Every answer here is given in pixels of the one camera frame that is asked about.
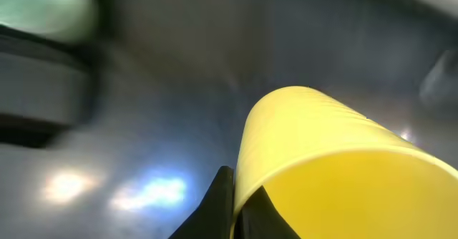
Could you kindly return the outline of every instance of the yellow plastic cup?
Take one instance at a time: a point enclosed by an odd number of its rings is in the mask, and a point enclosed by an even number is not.
[[[251,110],[234,217],[261,185],[301,238],[458,238],[458,172],[314,89]]]

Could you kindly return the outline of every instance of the green object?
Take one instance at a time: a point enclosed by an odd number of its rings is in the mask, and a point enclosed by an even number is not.
[[[93,30],[94,0],[0,0],[0,24],[58,42],[75,43]]]

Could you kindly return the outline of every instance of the yellow cup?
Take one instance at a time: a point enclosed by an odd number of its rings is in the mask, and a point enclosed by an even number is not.
[[[314,89],[251,110],[235,217],[261,185],[302,238],[458,238],[458,172]]]

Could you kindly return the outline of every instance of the metal surface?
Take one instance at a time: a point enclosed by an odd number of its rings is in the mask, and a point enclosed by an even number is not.
[[[454,120],[418,89],[455,22],[412,0],[115,0],[94,120],[0,146],[4,238],[167,238],[264,94],[315,87],[458,167]]]

